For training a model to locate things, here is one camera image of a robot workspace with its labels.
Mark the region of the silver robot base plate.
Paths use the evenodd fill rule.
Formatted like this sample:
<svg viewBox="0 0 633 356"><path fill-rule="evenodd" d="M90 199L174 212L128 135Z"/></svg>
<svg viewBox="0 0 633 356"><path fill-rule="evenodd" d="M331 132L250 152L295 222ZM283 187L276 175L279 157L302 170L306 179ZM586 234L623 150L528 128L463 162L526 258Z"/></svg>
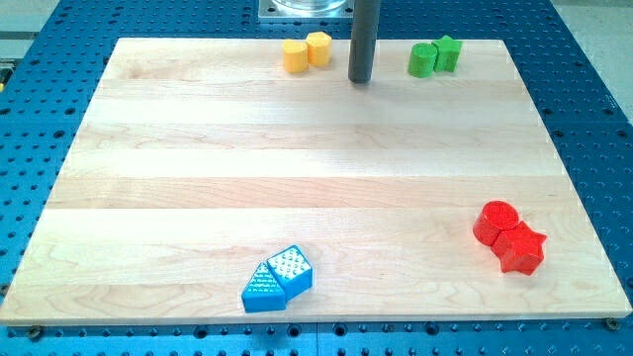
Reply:
<svg viewBox="0 0 633 356"><path fill-rule="evenodd" d="M354 4L354 0L258 0L258 17L348 18Z"/></svg>

